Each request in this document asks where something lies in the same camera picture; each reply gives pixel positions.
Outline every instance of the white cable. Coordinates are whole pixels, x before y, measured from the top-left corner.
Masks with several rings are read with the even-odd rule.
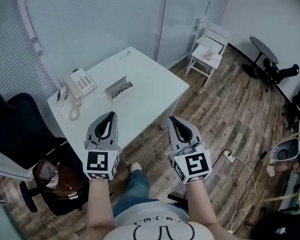
[[[256,201],[256,199],[257,199],[256,182],[255,182],[255,179],[254,179],[254,176],[253,176],[253,173],[252,173],[251,169],[250,169],[250,168],[248,167],[248,165],[247,165],[244,161],[242,161],[239,157],[235,156],[234,159],[240,160],[240,161],[241,161],[241,162],[249,169],[250,174],[251,174],[251,177],[252,177],[252,180],[253,180],[255,197],[254,197],[254,200],[253,200],[253,202],[252,202],[252,204],[251,204],[251,206],[250,206],[249,208],[245,208],[245,209],[238,210],[237,212],[235,212],[235,213],[232,215],[232,217],[231,217],[231,227],[230,227],[230,231],[232,231],[233,222],[234,222],[234,216],[235,216],[237,213],[239,213],[239,212],[242,212],[242,211],[245,211],[245,210],[250,210],[250,209],[253,207],[253,205],[255,204],[255,201]]]
[[[242,103],[244,102],[245,97],[246,97],[246,95],[247,95],[247,93],[248,93],[248,91],[249,91],[249,88],[250,88],[250,86],[252,85],[252,83],[253,83],[254,81],[255,81],[255,79],[253,79],[253,80],[251,81],[251,83],[249,84],[249,87],[248,87],[248,89],[245,91],[245,94],[244,94],[244,96],[243,96],[243,99],[241,100],[241,103],[240,103],[240,105],[239,105],[239,108],[238,108],[238,110],[237,110],[236,113],[235,113],[234,120],[233,120],[233,123],[232,123],[232,125],[231,125],[230,131],[228,132],[228,135],[227,135],[227,137],[226,137],[226,139],[225,139],[225,142],[224,142],[224,144],[223,144],[223,149],[222,149],[223,152],[225,151],[225,145],[226,145],[226,143],[227,143],[227,141],[228,141],[228,139],[229,139],[229,136],[230,136],[230,133],[231,133],[231,131],[232,131],[232,128],[233,128],[234,125],[235,125],[235,121],[236,121],[237,115],[238,115],[238,113],[239,113],[240,107],[241,107]]]
[[[76,104],[75,99],[71,100],[70,102],[72,104],[72,108],[69,111],[69,119],[71,121],[75,121],[80,117],[80,109],[79,107],[81,106],[81,103]]]

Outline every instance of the brown bag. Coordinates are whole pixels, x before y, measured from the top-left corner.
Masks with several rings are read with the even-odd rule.
[[[50,180],[58,174],[57,184],[55,189],[47,187]],[[35,176],[38,187],[44,189],[45,192],[54,193],[60,198],[57,199],[72,199],[79,196],[78,192],[87,182],[87,177],[78,176],[71,168],[53,164],[50,161],[43,159],[39,162]]]

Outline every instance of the white t-shirt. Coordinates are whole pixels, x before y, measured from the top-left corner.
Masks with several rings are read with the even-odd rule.
[[[181,209],[162,201],[136,204],[115,219],[104,240],[214,240],[203,225],[188,222]]]

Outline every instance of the wooden floor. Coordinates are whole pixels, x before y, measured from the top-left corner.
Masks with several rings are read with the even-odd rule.
[[[241,64],[246,63],[246,60],[237,52],[229,47],[226,49],[219,69],[206,88],[203,88],[206,77],[194,70],[185,78],[187,63],[188,60],[185,60],[171,70],[190,85],[180,99],[175,115],[197,126],[210,150],[212,163],[221,153],[237,109],[250,84],[225,148],[231,149],[233,156],[241,158],[250,168],[254,168],[263,151],[269,150],[289,135],[286,130],[287,122],[281,116],[283,98],[276,91],[265,92],[260,80],[252,82],[241,69]],[[130,176],[129,165],[133,162],[139,162],[148,175],[153,198],[167,201],[166,197],[170,192],[184,192],[184,186],[180,184],[167,159],[171,151],[169,137],[167,130],[160,129],[160,123],[161,118],[158,118],[120,155],[118,174],[110,183],[110,191],[114,192],[111,197],[113,205],[125,191]],[[263,205],[260,201],[278,196],[285,186],[286,175],[276,175],[274,178],[268,176],[265,170],[268,161],[269,154],[254,172],[257,189],[254,206],[240,212],[233,223],[238,237],[249,237],[251,227],[243,224],[248,221],[254,225],[258,221],[259,210]],[[226,229],[237,211],[249,176],[250,173],[242,162],[236,160],[230,164],[221,157],[212,174],[204,181],[218,220]],[[0,176],[0,197],[7,202],[29,239],[76,240],[82,237],[86,227],[87,205],[83,207],[83,211],[54,216],[38,195],[34,198],[38,212],[31,213],[23,201],[19,183],[19,180]],[[240,208],[249,208],[254,198],[254,188],[250,181]]]

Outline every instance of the white chair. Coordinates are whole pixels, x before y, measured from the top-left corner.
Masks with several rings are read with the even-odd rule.
[[[199,45],[190,55],[191,60],[189,62],[185,75],[187,76],[188,72],[193,69],[200,74],[208,77],[203,86],[206,87],[208,81],[211,79],[212,75],[219,67],[220,61],[222,59],[222,54],[224,53],[228,45],[229,37],[230,32],[223,29],[222,27],[213,24],[211,21],[200,21],[192,49],[194,49],[196,44]],[[211,56],[211,58],[206,58],[206,54],[209,50],[214,54]],[[196,68],[194,66],[196,62],[203,66],[207,66],[207,72],[203,72],[200,69]]]
[[[190,59],[196,45],[203,45],[222,55],[228,45],[229,37],[229,31],[209,21],[209,16],[202,16],[199,20],[188,59]]]

